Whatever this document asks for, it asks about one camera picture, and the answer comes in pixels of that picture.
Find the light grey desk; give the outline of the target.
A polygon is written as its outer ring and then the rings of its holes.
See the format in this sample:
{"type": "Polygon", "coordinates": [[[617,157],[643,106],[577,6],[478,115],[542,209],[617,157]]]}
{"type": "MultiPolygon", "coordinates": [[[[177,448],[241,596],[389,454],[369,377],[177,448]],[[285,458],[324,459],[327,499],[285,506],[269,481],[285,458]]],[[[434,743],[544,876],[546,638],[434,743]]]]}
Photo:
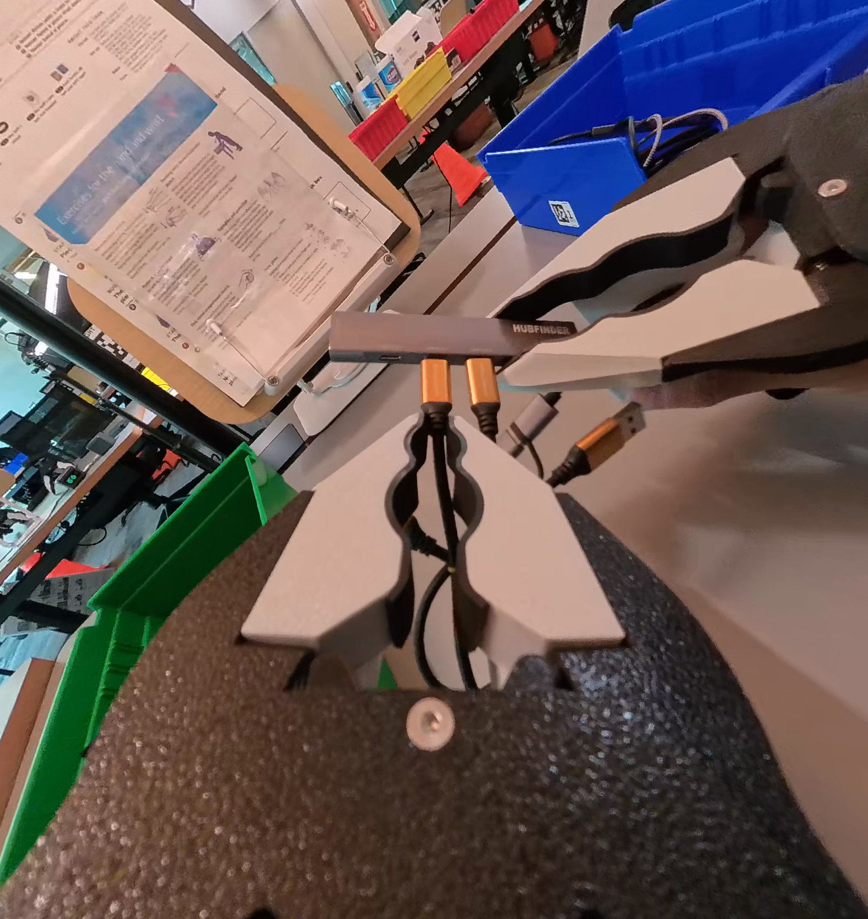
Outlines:
{"type": "Polygon", "coordinates": [[[0,917],[868,917],[868,395],[652,413],[559,502],[622,649],[293,687],[302,494],[166,621],[0,917]]]}

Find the green plastic bin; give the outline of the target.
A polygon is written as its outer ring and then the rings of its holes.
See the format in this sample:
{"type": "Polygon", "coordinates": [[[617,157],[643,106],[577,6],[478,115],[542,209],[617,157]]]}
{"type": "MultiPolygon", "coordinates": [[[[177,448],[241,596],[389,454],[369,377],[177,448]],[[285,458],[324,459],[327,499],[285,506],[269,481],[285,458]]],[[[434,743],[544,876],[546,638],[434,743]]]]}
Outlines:
{"type": "Polygon", "coordinates": [[[166,618],[215,568],[296,495],[240,446],[91,598],[93,621],[67,662],[49,670],[31,731],[0,775],[0,887],[45,832],[83,767],[83,754],[121,686],[166,618]]]}

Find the grey usb hub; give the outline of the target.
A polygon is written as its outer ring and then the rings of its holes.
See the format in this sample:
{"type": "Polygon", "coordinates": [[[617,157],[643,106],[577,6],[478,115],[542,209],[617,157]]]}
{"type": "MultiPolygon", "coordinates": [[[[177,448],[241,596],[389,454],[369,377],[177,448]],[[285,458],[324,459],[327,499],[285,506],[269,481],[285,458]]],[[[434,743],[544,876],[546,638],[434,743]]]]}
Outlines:
{"type": "Polygon", "coordinates": [[[496,373],[537,344],[572,336],[565,321],[451,318],[383,313],[336,314],[329,359],[336,363],[420,365],[423,403],[446,403],[450,368],[490,359],[496,373]]]}

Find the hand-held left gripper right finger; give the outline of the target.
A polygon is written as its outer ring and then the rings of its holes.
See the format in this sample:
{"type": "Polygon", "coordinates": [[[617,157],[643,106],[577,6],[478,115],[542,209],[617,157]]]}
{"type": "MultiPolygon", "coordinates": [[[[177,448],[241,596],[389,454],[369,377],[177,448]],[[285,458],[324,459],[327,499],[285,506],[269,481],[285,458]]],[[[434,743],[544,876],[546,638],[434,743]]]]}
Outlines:
{"type": "Polygon", "coordinates": [[[523,658],[621,646],[624,627],[552,488],[462,418],[450,421],[447,455],[463,523],[454,610],[492,686],[523,658]]]}

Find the orange-plug cable yellow tie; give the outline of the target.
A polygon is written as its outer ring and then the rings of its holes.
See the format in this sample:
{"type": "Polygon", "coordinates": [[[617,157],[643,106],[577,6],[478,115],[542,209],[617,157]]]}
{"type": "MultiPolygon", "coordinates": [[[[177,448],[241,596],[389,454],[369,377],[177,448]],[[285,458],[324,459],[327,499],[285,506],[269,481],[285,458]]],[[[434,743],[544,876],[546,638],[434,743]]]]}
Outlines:
{"type": "Polygon", "coordinates": [[[463,434],[452,418],[451,370],[445,359],[424,359],[420,371],[420,413],[410,418],[405,435],[406,466],[398,471],[384,499],[384,508],[404,549],[407,583],[396,591],[396,599],[387,602],[394,644],[402,645],[408,628],[416,627],[414,648],[416,661],[428,685],[444,688],[434,676],[425,649],[425,635],[430,607],[440,588],[451,586],[453,640],[460,679],[465,690],[479,689],[473,673],[471,654],[484,640],[488,604],[473,588],[471,580],[470,543],[482,521],[485,500],[481,488],[466,469],[470,447],[476,441],[463,434]],[[417,523],[417,476],[432,454],[441,523],[445,544],[440,545],[417,523]],[[434,577],[415,606],[411,554],[419,551],[441,561],[434,577]]]}

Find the red plastic bin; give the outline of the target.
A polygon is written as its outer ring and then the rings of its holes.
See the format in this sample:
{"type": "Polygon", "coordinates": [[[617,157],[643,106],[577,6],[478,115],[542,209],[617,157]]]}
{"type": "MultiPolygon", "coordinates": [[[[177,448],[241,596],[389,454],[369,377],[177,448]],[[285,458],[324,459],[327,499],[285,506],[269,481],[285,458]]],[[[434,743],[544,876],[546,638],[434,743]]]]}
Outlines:
{"type": "Polygon", "coordinates": [[[392,93],[365,121],[349,133],[348,137],[368,159],[374,161],[398,138],[410,120],[392,93]]]}
{"type": "Polygon", "coordinates": [[[484,1],[463,17],[441,41],[447,58],[452,53],[468,63],[519,11],[517,1],[484,1]]]}

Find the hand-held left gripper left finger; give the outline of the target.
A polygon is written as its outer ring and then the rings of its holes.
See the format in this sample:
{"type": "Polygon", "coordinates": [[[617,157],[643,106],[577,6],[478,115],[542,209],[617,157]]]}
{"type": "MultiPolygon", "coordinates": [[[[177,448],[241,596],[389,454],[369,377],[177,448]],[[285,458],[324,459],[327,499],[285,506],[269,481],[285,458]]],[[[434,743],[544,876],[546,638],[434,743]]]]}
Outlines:
{"type": "Polygon", "coordinates": [[[336,658],[357,686],[376,688],[384,652],[412,628],[406,524],[427,453],[425,418],[409,415],[316,485],[241,636],[336,658]]]}

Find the white instruction sheet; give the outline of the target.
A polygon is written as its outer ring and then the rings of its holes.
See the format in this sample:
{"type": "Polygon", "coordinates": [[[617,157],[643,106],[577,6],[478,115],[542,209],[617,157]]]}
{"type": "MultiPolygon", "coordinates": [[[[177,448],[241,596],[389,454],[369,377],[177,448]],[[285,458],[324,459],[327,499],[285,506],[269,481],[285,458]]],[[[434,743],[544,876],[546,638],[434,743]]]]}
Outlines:
{"type": "Polygon", "coordinates": [[[95,145],[175,64],[231,109],[325,200],[347,205],[398,246],[413,219],[381,173],[324,109],[292,106],[213,29],[223,2],[0,2],[0,224],[37,208],[38,173],[95,145]]]}

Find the blue plastic bin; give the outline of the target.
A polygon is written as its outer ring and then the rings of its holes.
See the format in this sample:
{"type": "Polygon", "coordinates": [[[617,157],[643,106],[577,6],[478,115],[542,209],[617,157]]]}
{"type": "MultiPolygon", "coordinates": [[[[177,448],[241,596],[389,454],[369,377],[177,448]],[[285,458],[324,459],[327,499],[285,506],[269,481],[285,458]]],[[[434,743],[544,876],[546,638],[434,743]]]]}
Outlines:
{"type": "Polygon", "coordinates": [[[868,69],[868,1],[678,1],[615,27],[483,149],[518,222],[580,235],[677,155],[868,69]]]}

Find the long wooden desk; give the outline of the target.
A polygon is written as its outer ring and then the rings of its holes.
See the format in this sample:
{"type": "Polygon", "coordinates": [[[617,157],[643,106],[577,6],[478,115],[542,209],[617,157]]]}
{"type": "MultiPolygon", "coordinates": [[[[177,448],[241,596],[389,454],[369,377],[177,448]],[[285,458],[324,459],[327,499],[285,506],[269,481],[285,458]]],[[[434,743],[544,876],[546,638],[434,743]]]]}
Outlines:
{"type": "Polygon", "coordinates": [[[520,86],[534,80],[535,52],[530,35],[546,20],[562,48],[577,49],[588,2],[519,2],[519,11],[468,63],[452,53],[451,83],[374,161],[400,191],[429,161],[438,147],[481,105],[487,105],[505,127],[517,114],[520,86]]]}

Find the blue-header exercise sheet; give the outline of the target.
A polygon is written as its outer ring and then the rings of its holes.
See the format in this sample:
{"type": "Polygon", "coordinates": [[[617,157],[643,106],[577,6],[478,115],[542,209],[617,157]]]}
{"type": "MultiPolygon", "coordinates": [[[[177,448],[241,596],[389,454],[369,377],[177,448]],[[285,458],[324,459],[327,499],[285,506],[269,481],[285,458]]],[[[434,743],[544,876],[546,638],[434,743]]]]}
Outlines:
{"type": "Polygon", "coordinates": [[[66,136],[26,213],[74,278],[243,405],[393,249],[400,220],[252,99],[162,60],[66,136]]]}

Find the wooden book stand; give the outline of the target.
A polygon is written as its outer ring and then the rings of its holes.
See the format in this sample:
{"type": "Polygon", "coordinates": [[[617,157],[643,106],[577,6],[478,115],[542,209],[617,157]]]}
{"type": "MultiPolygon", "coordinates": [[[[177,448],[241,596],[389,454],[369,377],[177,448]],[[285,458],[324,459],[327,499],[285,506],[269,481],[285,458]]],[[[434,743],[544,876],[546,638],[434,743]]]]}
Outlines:
{"type": "MultiPolygon", "coordinates": [[[[267,108],[279,109],[303,132],[313,135],[313,144],[325,148],[366,195],[397,216],[404,228],[395,234],[389,245],[394,266],[386,269],[380,290],[394,280],[420,248],[420,219],[403,193],[348,138],[348,132],[310,94],[299,86],[281,83],[268,86],[230,46],[181,2],[157,2],[171,19],[197,36],[210,48],[211,56],[224,61],[223,69],[233,68],[261,96],[268,98],[267,108]]],[[[177,390],[182,408],[195,408],[213,421],[227,425],[254,422],[274,409],[281,398],[295,387],[296,381],[326,352],[327,325],[319,327],[310,338],[299,345],[280,371],[281,390],[278,395],[263,392],[254,395],[247,404],[239,405],[221,392],[195,368],[187,365],[163,339],[149,335],[113,309],[107,298],[98,298],[98,286],[87,290],[78,279],[68,280],[68,291],[77,311],[104,334],[115,339],[141,364],[149,367],[177,390]]]]}

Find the orange traffic cone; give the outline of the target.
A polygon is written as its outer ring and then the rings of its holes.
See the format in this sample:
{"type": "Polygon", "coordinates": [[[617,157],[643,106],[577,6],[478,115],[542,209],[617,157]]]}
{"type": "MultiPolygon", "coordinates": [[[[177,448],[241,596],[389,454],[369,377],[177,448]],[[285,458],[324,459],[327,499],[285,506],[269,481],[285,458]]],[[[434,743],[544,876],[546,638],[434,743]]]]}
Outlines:
{"type": "Polygon", "coordinates": [[[460,207],[466,206],[481,187],[490,181],[486,169],[476,166],[454,150],[449,143],[441,144],[433,154],[433,161],[450,186],[460,207]]]}

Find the black metal pole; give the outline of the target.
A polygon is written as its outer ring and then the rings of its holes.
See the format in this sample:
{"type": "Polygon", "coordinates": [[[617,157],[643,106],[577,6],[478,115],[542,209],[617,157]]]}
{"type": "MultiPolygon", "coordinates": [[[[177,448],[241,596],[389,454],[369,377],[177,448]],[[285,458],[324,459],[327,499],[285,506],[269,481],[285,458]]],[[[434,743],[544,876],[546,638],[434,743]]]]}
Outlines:
{"type": "Polygon", "coordinates": [[[99,380],[112,385],[118,392],[126,394],[213,452],[227,457],[237,447],[249,442],[245,435],[239,435],[229,426],[208,418],[191,403],[157,387],[2,280],[0,314],[38,341],[50,345],[53,351],[95,375],[99,380]]]}

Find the yellow plastic bin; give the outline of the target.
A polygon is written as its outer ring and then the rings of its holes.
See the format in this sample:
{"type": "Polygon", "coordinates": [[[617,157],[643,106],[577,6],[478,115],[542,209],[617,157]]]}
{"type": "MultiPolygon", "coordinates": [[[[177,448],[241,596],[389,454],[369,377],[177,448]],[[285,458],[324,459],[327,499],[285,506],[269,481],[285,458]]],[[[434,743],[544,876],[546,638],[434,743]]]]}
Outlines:
{"type": "Polygon", "coordinates": [[[447,54],[438,46],[394,89],[391,96],[408,121],[422,111],[452,80],[447,54]]]}

